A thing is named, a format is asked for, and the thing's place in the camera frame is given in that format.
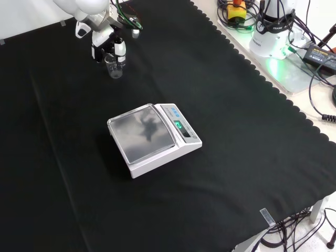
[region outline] green digital readout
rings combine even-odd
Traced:
[[[174,121],[174,123],[185,138],[190,138],[191,137],[189,135],[189,133],[187,132],[187,130],[183,127],[183,125],[180,121],[176,120],[176,121]]]

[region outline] green light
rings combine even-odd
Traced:
[[[179,129],[182,128],[182,125],[181,125],[179,122],[175,122],[175,125],[176,125]]]
[[[279,78],[278,76],[278,60],[277,59],[273,59],[273,58],[269,58],[267,59],[267,68],[269,70],[269,72],[271,73],[271,75],[273,75],[273,77],[275,77],[277,80]]]

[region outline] digital scale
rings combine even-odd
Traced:
[[[202,146],[175,104],[147,104],[107,124],[132,178]]]

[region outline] black tablecloth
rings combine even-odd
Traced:
[[[144,30],[138,40],[123,31],[128,65],[117,80],[90,60],[90,37],[75,37],[74,20],[7,42],[17,43],[12,67],[26,76],[5,89],[34,87],[90,251],[226,251],[267,228],[260,209],[279,221],[336,191],[336,145],[188,0],[132,7]],[[15,92],[7,97],[6,104],[23,104]],[[203,146],[132,180],[106,122],[146,103],[175,103]],[[34,115],[11,115],[19,133],[30,129],[20,123],[38,129]],[[51,155],[48,148],[39,155]],[[24,164],[37,154],[10,151],[16,169],[29,174]],[[41,171],[54,166],[40,163]]]
[[[0,46],[0,251],[85,252],[22,54],[24,38]]]

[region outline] power adapter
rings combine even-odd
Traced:
[[[336,61],[336,54],[333,54],[330,51],[326,51],[321,49],[320,47],[316,45],[310,45],[303,60],[304,62],[314,66],[319,67],[322,62],[329,58],[334,58]],[[336,74],[336,62],[335,61],[328,61],[326,62],[321,69],[331,73]]]

